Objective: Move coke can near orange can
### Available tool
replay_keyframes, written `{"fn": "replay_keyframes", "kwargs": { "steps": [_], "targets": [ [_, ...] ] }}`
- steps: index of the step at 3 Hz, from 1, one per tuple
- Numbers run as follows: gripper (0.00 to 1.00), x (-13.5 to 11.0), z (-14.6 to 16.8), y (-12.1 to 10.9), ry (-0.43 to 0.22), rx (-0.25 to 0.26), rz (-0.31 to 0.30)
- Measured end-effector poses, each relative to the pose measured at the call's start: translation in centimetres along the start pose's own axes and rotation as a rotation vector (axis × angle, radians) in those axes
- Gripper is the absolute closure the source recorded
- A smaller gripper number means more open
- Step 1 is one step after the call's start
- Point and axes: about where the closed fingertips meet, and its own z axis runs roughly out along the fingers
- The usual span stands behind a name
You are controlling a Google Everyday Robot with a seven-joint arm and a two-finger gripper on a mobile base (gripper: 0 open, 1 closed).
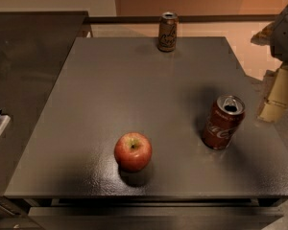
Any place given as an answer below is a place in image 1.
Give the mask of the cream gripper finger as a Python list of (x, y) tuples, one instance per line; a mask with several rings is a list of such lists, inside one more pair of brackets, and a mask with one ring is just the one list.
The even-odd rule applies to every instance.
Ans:
[(251, 38), (251, 43), (259, 46), (269, 45), (271, 35), (273, 33), (273, 28), (274, 28), (274, 22), (271, 22)]
[(288, 62), (275, 72), (267, 72), (263, 81), (263, 99), (257, 117), (265, 122), (277, 122), (288, 109)]

